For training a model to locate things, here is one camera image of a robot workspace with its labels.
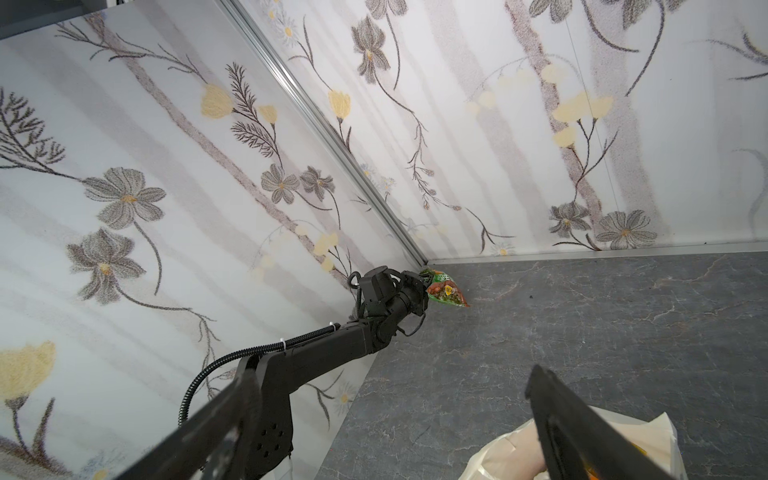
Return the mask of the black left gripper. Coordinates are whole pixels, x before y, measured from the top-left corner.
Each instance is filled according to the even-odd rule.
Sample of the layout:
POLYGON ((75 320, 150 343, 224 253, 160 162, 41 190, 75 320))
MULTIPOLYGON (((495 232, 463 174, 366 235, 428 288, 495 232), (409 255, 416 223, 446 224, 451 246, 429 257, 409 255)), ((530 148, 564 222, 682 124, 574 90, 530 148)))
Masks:
POLYGON ((407 314, 424 316, 428 308, 428 294, 425 278, 411 271, 397 272, 396 298, 407 314))

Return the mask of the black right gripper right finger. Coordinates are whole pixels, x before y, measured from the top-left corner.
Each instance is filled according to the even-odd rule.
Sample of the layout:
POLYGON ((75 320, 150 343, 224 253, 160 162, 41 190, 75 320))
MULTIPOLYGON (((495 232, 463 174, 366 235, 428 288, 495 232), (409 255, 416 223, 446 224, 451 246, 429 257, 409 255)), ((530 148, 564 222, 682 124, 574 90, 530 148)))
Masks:
POLYGON ((669 479, 648 456, 540 365, 530 373, 529 401, 547 471, 552 479, 669 479))

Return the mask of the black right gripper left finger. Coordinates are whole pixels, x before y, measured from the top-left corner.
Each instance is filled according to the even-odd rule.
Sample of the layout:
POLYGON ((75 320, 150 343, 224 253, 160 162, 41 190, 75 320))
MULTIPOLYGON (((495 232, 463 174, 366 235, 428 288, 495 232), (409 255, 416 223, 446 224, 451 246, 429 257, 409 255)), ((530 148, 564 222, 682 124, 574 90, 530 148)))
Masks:
POLYGON ((216 398, 122 472, 120 479, 190 479, 221 446, 256 416, 256 375, 240 374, 216 398))

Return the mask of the green snack packet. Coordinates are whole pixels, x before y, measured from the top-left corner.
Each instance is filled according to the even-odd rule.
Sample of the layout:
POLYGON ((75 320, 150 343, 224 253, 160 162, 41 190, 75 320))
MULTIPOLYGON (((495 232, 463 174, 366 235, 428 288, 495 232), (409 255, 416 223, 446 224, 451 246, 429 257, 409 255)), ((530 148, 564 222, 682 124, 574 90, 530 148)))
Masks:
POLYGON ((427 268, 420 272, 420 277, 431 300, 450 306, 469 307, 461 289, 450 275, 427 268))

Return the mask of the white printed paper bag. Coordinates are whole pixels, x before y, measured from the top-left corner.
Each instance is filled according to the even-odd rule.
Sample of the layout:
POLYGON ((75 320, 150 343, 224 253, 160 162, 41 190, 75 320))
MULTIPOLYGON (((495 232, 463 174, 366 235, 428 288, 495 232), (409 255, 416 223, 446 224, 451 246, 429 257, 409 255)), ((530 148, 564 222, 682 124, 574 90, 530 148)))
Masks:
MULTIPOLYGON (((688 477, 678 446, 677 431, 667 414, 643 421, 598 407, 594 411, 672 478, 688 477)), ((486 444, 470 458, 460 476, 462 480, 548 477, 533 420, 486 444)))

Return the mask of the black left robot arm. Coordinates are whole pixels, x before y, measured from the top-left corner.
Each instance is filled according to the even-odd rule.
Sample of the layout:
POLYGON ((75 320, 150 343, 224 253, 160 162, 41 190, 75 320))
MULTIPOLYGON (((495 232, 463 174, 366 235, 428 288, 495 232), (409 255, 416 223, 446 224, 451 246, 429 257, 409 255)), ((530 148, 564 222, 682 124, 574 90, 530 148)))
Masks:
POLYGON ((386 266, 365 275, 353 273, 348 283, 356 293, 350 321, 294 338, 272 353, 239 362, 237 373, 255 372, 259 417, 251 433, 242 479, 260 479, 293 450, 290 395, 301 386, 348 362, 386 348, 403 331, 410 315, 423 317, 428 308, 425 274, 398 272, 386 266))

